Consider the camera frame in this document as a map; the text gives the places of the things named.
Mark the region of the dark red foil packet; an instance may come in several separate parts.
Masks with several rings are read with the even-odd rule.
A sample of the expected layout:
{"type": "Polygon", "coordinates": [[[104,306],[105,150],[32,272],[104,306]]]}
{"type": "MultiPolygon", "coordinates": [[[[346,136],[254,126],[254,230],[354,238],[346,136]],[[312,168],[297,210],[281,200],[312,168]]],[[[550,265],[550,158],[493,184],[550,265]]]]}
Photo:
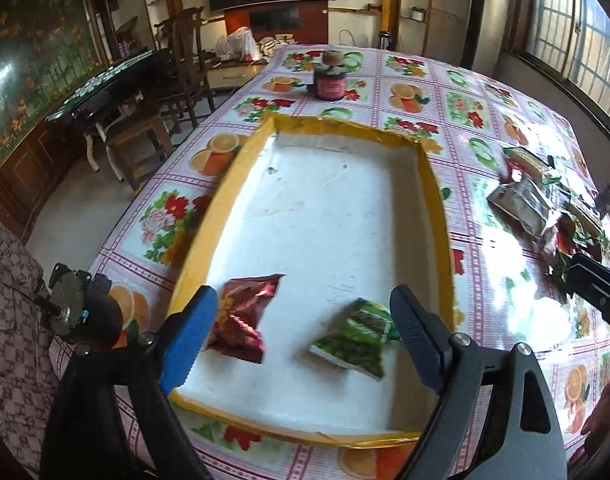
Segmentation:
{"type": "Polygon", "coordinates": [[[227,281],[205,350],[261,364],[265,344],[257,326],[276,296],[281,278],[282,274],[271,274],[227,281]]]}

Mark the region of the green garlic pea packet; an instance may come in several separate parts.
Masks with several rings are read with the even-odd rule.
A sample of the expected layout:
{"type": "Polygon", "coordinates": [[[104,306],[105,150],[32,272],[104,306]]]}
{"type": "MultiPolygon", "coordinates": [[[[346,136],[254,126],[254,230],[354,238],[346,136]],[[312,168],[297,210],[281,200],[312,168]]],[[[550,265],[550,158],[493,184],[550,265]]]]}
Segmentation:
{"type": "Polygon", "coordinates": [[[389,342],[400,341],[389,310],[376,302],[358,298],[343,324],[313,342],[313,356],[345,370],[355,370],[372,379],[384,377],[382,355],[389,342]]]}

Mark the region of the yellow rimmed white tray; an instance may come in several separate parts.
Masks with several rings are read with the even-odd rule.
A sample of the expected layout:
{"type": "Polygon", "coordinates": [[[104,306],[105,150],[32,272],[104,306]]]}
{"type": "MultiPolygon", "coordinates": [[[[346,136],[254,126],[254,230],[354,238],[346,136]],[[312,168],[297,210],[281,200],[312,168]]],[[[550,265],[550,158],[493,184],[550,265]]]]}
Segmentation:
{"type": "Polygon", "coordinates": [[[309,353],[358,298],[386,306],[407,285],[445,323],[453,263],[443,199],[421,143],[355,122],[273,114],[212,198],[169,309],[201,286],[282,274],[258,323],[261,364],[203,350],[171,400],[300,444],[390,448],[416,441],[436,398],[398,342],[372,379],[309,353]]]}

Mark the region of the grey foil snack bag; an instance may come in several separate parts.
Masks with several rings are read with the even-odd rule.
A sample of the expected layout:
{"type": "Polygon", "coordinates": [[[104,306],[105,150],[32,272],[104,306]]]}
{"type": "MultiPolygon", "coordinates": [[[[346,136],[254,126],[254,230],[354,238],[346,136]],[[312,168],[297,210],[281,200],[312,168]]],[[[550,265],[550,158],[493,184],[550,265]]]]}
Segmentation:
{"type": "Polygon", "coordinates": [[[498,185],[488,195],[488,203],[509,214],[534,238],[541,237],[556,222],[555,206],[530,177],[498,185]]]}

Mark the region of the orange cracker pack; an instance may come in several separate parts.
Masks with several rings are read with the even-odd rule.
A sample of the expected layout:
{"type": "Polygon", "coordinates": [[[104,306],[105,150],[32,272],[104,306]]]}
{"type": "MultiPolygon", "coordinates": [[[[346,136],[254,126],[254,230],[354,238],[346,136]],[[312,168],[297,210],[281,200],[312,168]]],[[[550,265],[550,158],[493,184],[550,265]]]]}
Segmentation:
{"type": "Polygon", "coordinates": [[[503,154],[508,162],[513,162],[531,179],[541,185],[558,183],[561,176],[555,168],[541,160],[524,146],[508,146],[503,148],[503,154]]]}

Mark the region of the black motor on table edge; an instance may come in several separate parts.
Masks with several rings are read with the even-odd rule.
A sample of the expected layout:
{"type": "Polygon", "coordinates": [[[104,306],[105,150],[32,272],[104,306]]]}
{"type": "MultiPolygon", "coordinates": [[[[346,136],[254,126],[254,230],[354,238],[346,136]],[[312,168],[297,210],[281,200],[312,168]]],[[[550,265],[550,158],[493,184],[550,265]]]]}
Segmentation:
{"type": "Polygon", "coordinates": [[[104,274],[73,271],[57,263],[47,292],[37,292],[35,305],[51,332],[69,344],[111,349],[122,333],[122,310],[110,296],[112,281],[104,274]]]}

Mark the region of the floral plastic tablecloth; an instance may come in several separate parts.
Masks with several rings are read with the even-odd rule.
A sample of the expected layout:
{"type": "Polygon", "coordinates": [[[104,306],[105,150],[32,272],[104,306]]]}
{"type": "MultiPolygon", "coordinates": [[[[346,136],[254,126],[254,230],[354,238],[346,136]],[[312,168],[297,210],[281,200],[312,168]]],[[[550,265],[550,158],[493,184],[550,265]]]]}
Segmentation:
{"type": "Polygon", "coordinates": [[[488,196],[516,146],[598,194],[566,118],[490,77],[375,49],[345,52],[346,96],[307,92],[321,47],[278,50],[154,174],[92,271],[125,318],[159,327],[201,285],[279,274],[258,364],[207,350],[173,401],[217,479],[390,479],[434,396],[400,344],[373,379],[313,356],[359,298],[409,286],[478,344],[535,351],[564,447],[610,379],[610,328],[547,280],[538,247],[488,196]]]}

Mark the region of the person in patterned jacket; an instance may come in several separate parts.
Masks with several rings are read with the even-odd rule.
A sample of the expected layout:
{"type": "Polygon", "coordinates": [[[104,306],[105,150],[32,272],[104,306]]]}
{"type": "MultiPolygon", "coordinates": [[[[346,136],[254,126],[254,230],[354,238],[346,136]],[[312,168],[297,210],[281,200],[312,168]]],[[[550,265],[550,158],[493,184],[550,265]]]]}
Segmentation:
{"type": "Polygon", "coordinates": [[[32,478],[58,388],[34,304],[42,288],[42,267],[0,221],[0,457],[32,478]]]}

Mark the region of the wooden chair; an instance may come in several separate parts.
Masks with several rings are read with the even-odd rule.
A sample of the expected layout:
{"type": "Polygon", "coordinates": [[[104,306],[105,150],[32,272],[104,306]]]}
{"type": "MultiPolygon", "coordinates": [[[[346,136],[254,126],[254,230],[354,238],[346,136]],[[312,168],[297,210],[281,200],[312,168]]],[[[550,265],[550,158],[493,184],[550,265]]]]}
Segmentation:
{"type": "Polygon", "coordinates": [[[201,45],[202,12],[204,8],[182,10],[171,18],[156,24],[156,32],[167,40],[161,51],[168,59],[168,73],[155,92],[155,99],[163,106],[163,116],[171,118],[175,126],[190,122],[199,125],[194,107],[206,99],[209,111],[216,110],[214,95],[209,85],[209,68],[201,45]]]}

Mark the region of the pink label jar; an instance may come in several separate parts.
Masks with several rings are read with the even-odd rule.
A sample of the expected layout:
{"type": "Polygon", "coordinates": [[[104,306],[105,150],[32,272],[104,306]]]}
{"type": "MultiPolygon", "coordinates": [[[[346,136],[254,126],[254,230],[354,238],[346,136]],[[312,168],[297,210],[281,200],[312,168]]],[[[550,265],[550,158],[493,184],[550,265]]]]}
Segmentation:
{"type": "Polygon", "coordinates": [[[321,61],[315,65],[314,96],[324,101],[340,101],[345,97],[346,68],[344,54],[340,50],[324,50],[321,61]]]}

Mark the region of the white plastic bag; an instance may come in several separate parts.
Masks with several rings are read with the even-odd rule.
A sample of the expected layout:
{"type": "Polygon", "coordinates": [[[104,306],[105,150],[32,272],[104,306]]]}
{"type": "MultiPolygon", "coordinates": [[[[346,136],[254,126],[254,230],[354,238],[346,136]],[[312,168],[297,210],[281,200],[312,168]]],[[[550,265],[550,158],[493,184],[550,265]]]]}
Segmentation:
{"type": "Polygon", "coordinates": [[[215,52],[221,61],[255,62],[261,58],[257,42],[248,27],[239,27],[218,39],[215,52]]]}

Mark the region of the large landscape painting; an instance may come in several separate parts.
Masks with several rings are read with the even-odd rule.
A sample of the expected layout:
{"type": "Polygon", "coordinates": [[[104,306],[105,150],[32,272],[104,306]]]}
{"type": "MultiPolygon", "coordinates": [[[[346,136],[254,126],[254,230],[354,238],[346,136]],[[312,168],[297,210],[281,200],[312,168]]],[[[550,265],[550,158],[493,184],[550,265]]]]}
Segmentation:
{"type": "Polygon", "coordinates": [[[98,66],[84,0],[0,0],[0,165],[98,66]]]}

